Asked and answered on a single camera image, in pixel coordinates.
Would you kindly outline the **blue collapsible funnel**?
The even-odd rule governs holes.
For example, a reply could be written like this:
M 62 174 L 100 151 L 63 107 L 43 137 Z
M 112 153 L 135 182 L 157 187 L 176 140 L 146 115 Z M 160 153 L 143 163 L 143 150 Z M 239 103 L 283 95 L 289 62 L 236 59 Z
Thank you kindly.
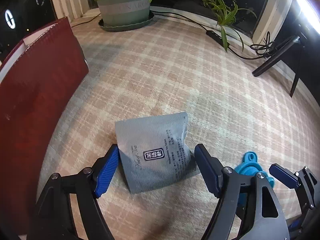
M 242 163 L 234 169 L 238 174 L 247 177 L 255 177 L 257 173 L 264 175 L 271 188 L 274 188 L 274 178 L 269 176 L 268 173 L 258 163 L 258 156 L 255 152 L 246 152 L 242 158 Z M 255 185 L 255 179 L 249 179 L 251 185 L 245 185 L 244 183 L 240 187 L 240 194 L 238 200 L 238 207 L 244 208 L 248 203 L 248 197 L 257 200 L 258 191 Z

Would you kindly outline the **grey foil sachet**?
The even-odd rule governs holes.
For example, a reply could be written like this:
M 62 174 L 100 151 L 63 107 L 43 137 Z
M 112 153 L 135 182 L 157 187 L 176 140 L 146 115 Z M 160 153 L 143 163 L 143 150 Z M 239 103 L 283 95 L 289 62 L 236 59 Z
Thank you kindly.
M 115 123 L 117 145 L 132 194 L 170 186 L 199 174 L 185 144 L 186 112 L 127 119 Z

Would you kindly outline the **dark red storage box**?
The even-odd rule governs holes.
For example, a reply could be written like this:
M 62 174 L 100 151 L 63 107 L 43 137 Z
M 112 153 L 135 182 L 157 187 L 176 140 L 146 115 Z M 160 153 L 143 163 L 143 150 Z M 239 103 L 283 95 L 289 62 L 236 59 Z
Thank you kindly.
M 1 221 L 29 230 L 47 147 L 89 68 L 67 18 L 24 37 L 1 64 Z

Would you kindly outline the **black tripod stand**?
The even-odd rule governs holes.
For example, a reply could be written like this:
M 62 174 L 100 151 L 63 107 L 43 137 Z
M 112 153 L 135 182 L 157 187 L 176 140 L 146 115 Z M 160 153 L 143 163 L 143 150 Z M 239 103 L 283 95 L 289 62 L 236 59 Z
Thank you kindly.
M 302 61 L 302 56 L 305 52 L 307 40 L 308 38 L 302 32 L 300 32 L 298 35 L 293 35 L 287 38 L 280 45 L 276 46 L 276 52 L 267 61 L 265 61 L 260 67 L 255 69 L 252 72 L 252 75 L 254 77 L 259 77 L 261 74 L 263 74 L 264 72 L 272 68 L 274 65 L 276 65 L 280 60 L 283 60 L 284 55 L 287 53 L 287 51 L 291 47 L 293 47 L 295 44 L 300 45 L 301 50 L 300 50 L 299 59 L 297 63 L 297 69 L 295 71 L 294 80 L 290 90 L 290 97 L 293 97 L 293 94 L 296 90 L 296 87 L 300 78 L 300 63 Z

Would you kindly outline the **black power strip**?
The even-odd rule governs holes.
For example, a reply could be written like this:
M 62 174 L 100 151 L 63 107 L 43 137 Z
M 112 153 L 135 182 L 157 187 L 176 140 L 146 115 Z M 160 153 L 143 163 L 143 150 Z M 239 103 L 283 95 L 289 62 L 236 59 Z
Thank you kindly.
M 215 42 L 217 42 L 223 48 L 229 47 L 229 43 L 227 41 L 223 42 L 223 39 L 219 35 L 217 35 L 214 31 L 207 30 L 206 35 L 209 36 L 210 38 L 212 38 Z

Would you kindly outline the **potted spider plant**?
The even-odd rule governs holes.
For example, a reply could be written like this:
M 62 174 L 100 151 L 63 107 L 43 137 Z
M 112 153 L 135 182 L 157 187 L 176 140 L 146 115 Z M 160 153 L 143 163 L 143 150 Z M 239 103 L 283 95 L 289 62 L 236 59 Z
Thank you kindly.
M 174 0 L 95 0 L 107 31 L 137 29 L 149 22 L 154 14 L 151 6 L 171 7 Z M 227 41 L 226 29 L 234 29 L 240 8 L 235 0 L 195 0 L 202 9 L 207 8 L 220 27 L 220 37 Z

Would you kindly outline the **white window frame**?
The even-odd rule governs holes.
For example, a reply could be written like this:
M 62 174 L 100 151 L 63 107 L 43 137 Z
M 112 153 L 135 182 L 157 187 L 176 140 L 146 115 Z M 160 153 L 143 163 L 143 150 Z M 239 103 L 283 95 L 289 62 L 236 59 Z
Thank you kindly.
M 251 40 L 260 43 L 270 32 L 275 39 L 279 33 L 293 0 L 267 0 L 265 9 Z M 68 17 L 69 22 L 79 18 L 90 18 L 99 13 L 99 9 L 89 9 L 87 0 L 52 0 L 57 18 Z

